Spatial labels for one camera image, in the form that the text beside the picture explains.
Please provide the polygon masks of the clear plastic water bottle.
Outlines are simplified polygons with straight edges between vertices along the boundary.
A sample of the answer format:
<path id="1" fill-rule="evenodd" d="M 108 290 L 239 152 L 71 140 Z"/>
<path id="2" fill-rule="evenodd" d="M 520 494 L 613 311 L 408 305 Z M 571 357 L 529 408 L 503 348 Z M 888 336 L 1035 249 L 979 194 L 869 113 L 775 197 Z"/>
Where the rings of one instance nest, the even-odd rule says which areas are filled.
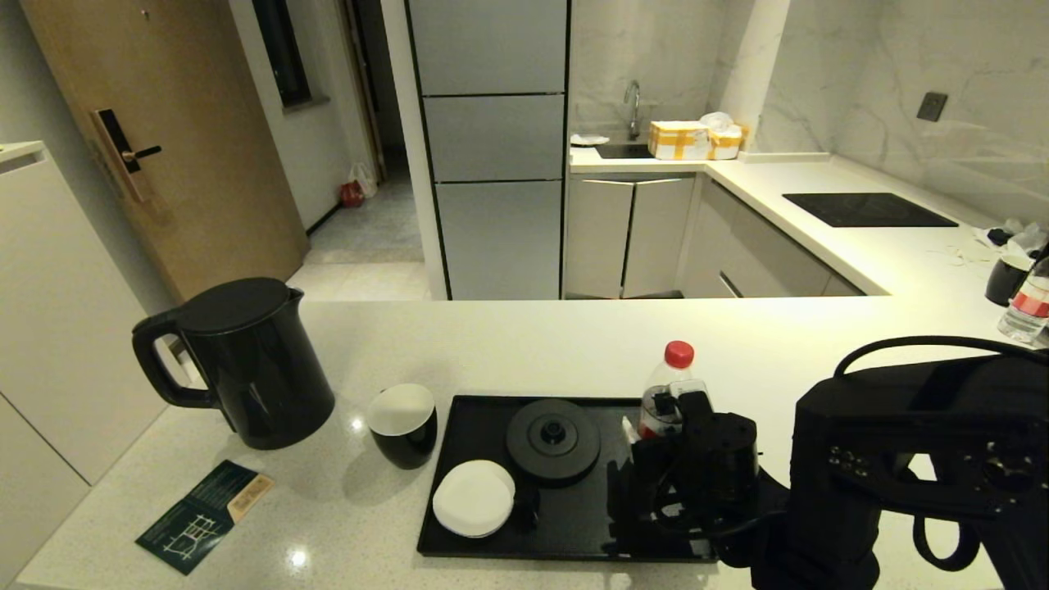
<path id="1" fill-rule="evenodd" d="M 679 431 L 682 416 L 672 385 L 692 380 L 694 358 L 694 347 L 686 341 L 670 341 L 664 347 L 662 360 L 652 370 L 642 393 L 637 426 L 641 439 L 656 439 Z"/>
<path id="2" fill-rule="evenodd" d="M 997 329 L 1019 343 L 1033 344 L 1046 325 L 1049 325 L 1049 252 L 1033 264 Z"/>

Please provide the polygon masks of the black cup white inside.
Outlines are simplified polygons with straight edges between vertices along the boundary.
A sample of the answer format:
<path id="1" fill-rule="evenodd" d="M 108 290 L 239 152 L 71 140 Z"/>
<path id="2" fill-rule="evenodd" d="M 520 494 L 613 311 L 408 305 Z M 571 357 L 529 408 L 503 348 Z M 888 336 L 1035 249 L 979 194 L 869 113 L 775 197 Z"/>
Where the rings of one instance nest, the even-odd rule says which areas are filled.
<path id="1" fill-rule="evenodd" d="M 402 470 L 415 470 L 434 452 L 438 412 L 434 394 L 416 383 L 379 392 L 366 412 L 366 423 L 379 451 Z"/>

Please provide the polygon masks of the black electric kettle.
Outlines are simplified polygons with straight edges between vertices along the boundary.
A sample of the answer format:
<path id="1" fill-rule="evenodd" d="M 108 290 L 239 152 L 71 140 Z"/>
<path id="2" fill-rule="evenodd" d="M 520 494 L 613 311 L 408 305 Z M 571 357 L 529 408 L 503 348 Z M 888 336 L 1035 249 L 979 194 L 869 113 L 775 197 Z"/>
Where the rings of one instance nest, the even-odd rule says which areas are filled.
<path id="1" fill-rule="evenodd" d="M 140 321 L 132 347 L 169 406 L 214 408 L 248 447 L 274 451 L 325 425 L 336 406 L 300 316 L 304 292 L 278 279 L 215 285 L 183 305 Z M 180 340 L 205 388 L 179 385 L 157 341 Z"/>

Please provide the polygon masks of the black kettle power base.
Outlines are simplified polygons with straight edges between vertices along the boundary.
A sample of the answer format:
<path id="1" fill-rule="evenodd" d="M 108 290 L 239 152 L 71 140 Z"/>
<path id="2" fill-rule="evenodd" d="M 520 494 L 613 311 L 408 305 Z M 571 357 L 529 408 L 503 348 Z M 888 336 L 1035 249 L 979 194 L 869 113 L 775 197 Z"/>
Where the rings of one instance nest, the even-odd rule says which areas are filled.
<path id="1" fill-rule="evenodd" d="M 601 433 L 587 410 L 563 399 L 533 401 L 510 418 L 506 451 L 518 470 L 559 487 L 587 477 L 601 452 Z"/>

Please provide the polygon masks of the black rectangular serving tray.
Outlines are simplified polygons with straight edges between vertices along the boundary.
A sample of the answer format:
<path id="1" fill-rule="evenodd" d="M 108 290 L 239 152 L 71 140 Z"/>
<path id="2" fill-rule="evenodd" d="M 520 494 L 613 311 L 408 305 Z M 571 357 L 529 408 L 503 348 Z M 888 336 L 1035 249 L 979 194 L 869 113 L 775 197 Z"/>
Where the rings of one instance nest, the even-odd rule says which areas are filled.
<path id="1" fill-rule="evenodd" d="M 515 507 L 496 533 L 462 538 L 443 527 L 433 511 L 423 520 L 416 549 L 423 556 L 562 561 L 667 561 L 715 563 L 711 545 L 671 538 L 637 520 L 629 523 L 608 496 L 622 492 L 621 470 L 629 462 L 622 417 L 636 417 L 636 398 L 576 398 L 601 435 L 601 449 L 587 475 L 544 482 L 524 473 L 506 448 L 506 427 L 531 403 L 521 396 L 458 393 L 451 400 L 434 482 L 472 460 L 498 463 L 515 483 Z"/>

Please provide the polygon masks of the white round saucer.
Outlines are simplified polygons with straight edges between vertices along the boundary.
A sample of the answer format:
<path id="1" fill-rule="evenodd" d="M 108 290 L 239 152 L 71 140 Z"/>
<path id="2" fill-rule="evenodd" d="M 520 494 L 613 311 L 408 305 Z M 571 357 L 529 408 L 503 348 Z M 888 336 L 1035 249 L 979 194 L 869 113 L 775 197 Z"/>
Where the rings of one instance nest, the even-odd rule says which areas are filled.
<path id="1" fill-rule="evenodd" d="M 461 538 L 487 538 L 512 515 L 516 485 L 498 463 L 467 461 L 443 477 L 432 497 L 438 523 Z"/>

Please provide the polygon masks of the grey sink base cabinet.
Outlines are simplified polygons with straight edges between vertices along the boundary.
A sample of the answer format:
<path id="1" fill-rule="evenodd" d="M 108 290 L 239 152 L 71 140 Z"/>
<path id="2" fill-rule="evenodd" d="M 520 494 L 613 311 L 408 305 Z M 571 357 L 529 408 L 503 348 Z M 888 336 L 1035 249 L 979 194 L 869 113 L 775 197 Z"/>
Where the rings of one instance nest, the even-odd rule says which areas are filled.
<path id="1" fill-rule="evenodd" d="M 680 298 L 679 257 L 695 182 L 695 173 L 572 175 L 565 298 Z"/>

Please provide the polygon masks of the grey counter drawer cabinet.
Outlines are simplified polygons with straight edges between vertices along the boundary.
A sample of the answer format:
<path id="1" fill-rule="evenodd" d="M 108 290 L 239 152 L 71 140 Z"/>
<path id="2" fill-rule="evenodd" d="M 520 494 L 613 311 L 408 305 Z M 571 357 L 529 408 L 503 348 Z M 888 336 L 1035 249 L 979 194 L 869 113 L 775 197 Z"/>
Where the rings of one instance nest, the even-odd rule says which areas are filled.
<path id="1" fill-rule="evenodd" d="M 862 291 L 714 180 L 702 180 L 683 247 L 686 298 L 850 297 Z"/>

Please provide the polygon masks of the large yellow-taped cardboard box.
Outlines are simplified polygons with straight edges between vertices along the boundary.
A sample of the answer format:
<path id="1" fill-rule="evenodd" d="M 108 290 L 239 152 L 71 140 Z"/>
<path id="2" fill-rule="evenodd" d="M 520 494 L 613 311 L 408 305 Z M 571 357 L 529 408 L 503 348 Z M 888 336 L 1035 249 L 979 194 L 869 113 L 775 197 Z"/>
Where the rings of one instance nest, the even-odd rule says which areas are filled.
<path id="1" fill-rule="evenodd" d="M 705 161 L 711 153 L 709 131 L 697 120 L 652 122 L 648 151 L 652 157 L 662 161 Z"/>

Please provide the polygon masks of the small yellow-taped cardboard box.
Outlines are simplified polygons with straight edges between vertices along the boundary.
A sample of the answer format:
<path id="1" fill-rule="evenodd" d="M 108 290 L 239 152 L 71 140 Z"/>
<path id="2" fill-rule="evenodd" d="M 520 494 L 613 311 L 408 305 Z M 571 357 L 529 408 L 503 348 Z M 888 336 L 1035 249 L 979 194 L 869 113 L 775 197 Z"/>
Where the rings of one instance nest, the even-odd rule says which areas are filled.
<path id="1" fill-rule="evenodd" d="M 749 135 L 746 125 L 728 125 L 724 128 L 708 128 L 709 161 L 726 161 L 738 157 L 738 151 Z"/>

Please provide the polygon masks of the tall grey panel cabinet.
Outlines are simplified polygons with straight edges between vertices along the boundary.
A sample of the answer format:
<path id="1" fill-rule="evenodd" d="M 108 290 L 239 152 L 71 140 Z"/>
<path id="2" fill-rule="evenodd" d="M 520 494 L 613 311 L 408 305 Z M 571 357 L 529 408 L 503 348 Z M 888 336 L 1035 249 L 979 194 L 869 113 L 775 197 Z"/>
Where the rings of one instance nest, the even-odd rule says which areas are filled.
<path id="1" fill-rule="evenodd" d="M 570 0 L 406 0 L 448 295 L 561 295 Z"/>

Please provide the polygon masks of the black mug white rim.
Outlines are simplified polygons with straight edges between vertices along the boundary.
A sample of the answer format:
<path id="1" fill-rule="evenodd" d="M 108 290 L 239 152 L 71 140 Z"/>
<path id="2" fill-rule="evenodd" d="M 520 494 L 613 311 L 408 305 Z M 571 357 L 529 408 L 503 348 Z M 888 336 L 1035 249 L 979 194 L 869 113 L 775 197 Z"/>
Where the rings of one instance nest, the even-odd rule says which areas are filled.
<path id="1" fill-rule="evenodd" d="M 1033 258 L 1026 254 L 1000 256 L 988 277 L 984 291 L 985 298 L 994 305 L 1009 305 L 1010 300 L 1019 291 L 1020 285 L 1026 280 L 1031 266 L 1033 266 Z"/>

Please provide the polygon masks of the crumpled clear wrappers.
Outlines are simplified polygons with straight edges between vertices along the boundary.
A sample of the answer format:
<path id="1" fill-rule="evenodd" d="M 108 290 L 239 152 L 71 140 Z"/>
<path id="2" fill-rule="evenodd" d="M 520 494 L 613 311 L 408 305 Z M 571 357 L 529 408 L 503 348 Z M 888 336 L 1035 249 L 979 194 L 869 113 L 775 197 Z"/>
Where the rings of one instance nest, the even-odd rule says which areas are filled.
<path id="1" fill-rule="evenodd" d="M 970 230 L 978 243 L 1002 255 L 1025 255 L 1034 259 L 1049 245 L 1049 227 L 1039 223 L 1023 224 L 1008 218 L 1003 225 Z"/>

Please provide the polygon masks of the dark green folded brochure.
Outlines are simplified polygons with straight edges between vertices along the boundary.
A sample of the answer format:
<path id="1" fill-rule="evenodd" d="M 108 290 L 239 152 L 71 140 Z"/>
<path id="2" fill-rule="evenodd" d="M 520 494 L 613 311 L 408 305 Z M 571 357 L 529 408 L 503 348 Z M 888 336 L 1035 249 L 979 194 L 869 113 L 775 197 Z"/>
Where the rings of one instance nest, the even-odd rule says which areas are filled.
<path id="1" fill-rule="evenodd" d="M 274 485 L 269 475 L 222 461 L 136 538 L 135 545 L 187 576 Z"/>

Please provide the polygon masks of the dark window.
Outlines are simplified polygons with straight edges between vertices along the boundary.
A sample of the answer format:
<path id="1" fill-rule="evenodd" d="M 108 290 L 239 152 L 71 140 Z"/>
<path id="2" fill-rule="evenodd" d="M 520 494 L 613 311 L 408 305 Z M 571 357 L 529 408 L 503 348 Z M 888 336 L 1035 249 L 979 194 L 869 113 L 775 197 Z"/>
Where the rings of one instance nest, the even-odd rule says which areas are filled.
<path id="1" fill-rule="evenodd" d="M 311 83 L 302 62 L 286 0 L 252 0 L 265 44 L 270 70 L 284 107 L 307 104 L 312 100 Z"/>

